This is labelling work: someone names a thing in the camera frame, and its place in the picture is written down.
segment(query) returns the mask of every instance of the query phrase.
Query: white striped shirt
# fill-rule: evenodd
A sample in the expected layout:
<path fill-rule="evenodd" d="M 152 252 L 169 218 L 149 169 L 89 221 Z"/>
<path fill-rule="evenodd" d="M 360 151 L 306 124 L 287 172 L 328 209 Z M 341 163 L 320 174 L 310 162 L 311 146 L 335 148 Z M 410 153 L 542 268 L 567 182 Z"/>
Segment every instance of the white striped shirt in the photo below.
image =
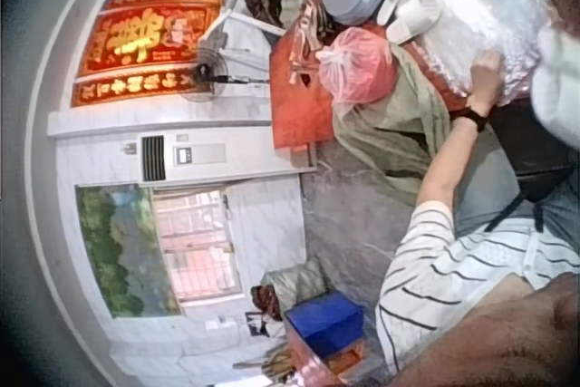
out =
<path fill-rule="evenodd" d="M 508 218 L 455 239 L 447 206 L 430 201 L 412 214 L 407 235 L 384 279 L 376 308 L 377 332 L 392 374 L 455 326 L 509 274 L 537 290 L 580 257 L 565 241 L 535 230 L 532 219 Z"/>

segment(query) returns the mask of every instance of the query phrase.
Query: plastic bag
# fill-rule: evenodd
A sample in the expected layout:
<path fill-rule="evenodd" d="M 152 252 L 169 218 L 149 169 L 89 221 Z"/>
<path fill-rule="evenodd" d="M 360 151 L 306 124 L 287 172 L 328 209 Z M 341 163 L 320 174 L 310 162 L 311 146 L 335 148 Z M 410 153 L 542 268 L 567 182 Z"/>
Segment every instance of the plastic bag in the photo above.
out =
<path fill-rule="evenodd" d="M 341 118 L 356 104 L 388 96 L 395 86 L 397 64 L 389 43 L 364 29 L 347 29 L 316 57 L 320 82 L 333 95 L 334 112 Z"/>
<path fill-rule="evenodd" d="M 549 22 L 544 0 L 439 0 L 440 20 L 418 43 L 430 67 L 450 88 L 466 94 L 469 68 L 478 51 L 495 48 L 506 57 L 507 104 L 529 89 L 529 77 L 539 60 L 537 32 Z"/>
<path fill-rule="evenodd" d="M 308 0 L 282 0 L 280 22 L 285 29 L 290 29 L 302 13 L 302 5 Z"/>

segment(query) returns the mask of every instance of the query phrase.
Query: wall tile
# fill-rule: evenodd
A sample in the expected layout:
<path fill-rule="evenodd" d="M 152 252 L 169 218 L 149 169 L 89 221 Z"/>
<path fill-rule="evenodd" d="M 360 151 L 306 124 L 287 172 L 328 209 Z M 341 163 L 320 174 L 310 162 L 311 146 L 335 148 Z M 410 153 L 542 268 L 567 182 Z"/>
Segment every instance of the wall tile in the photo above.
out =
<path fill-rule="evenodd" d="M 92 10 L 97 15 L 104 0 Z M 89 21 L 79 42 L 66 80 L 71 90 L 82 50 L 92 28 Z M 261 32 L 246 24 L 228 22 L 228 47 L 267 60 L 270 48 Z M 232 63 L 230 72 L 266 78 L 267 73 Z M 67 246 L 75 271 L 92 310 L 111 339 L 111 356 L 123 371 L 140 377 L 144 385 L 181 387 L 233 381 L 248 373 L 231 364 L 263 355 L 272 342 L 252 338 L 244 325 L 244 312 L 252 310 L 249 298 L 219 305 L 189 307 L 183 316 L 113 319 L 104 303 L 87 256 L 76 206 L 76 185 L 132 183 L 139 162 L 121 149 L 138 131 L 191 122 L 270 121 L 269 92 L 263 87 L 228 87 L 210 103 L 186 102 L 169 96 L 70 110 L 66 91 L 62 110 L 51 115 L 49 133 L 57 142 L 59 203 Z M 240 275 L 245 285 L 256 285 L 266 270 L 292 266 L 305 260 L 305 238 L 299 178 L 255 180 L 233 188 L 234 242 L 239 252 Z M 205 322 L 225 316 L 236 325 L 207 331 Z M 259 369 L 250 371 L 259 374 Z"/>

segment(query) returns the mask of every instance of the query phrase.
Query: fan stand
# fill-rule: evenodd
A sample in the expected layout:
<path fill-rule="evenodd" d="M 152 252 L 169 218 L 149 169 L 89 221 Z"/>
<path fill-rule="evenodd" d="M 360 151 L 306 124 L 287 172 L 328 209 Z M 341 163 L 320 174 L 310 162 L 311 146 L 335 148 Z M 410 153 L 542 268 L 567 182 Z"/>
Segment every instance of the fan stand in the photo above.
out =
<path fill-rule="evenodd" d="M 239 22 L 250 24 L 260 29 L 261 31 L 276 36 L 283 36 L 286 33 L 286 30 L 282 29 L 281 27 L 262 22 L 261 20 L 256 20 L 254 17 L 250 17 L 248 15 L 234 12 L 233 9 L 236 3 L 237 0 L 228 0 L 227 4 L 225 5 L 225 11 L 222 12 L 219 17 L 209 26 L 207 31 L 201 37 L 199 37 L 198 41 L 200 44 L 206 42 L 210 36 L 228 19 L 238 20 Z M 264 56 L 259 56 L 242 50 L 225 49 L 223 47 L 219 47 L 217 50 L 222 56 L 228 58 L 231 61 L 258 68 L 264 72 L 269 72 L 270 70 L 269 60 L 264 58 Z"/>

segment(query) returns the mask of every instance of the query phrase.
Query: window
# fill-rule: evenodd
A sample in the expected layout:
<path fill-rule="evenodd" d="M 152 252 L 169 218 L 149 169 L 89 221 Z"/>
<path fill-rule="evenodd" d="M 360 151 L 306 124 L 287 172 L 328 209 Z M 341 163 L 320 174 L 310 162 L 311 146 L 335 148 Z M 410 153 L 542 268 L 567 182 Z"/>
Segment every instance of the window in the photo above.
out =
<path fill-rule="evenodd" d="M 220 189 L 153 194 L 161 252 L 181 302 L 242 291 L 227 226 L 225 199 Z"/>

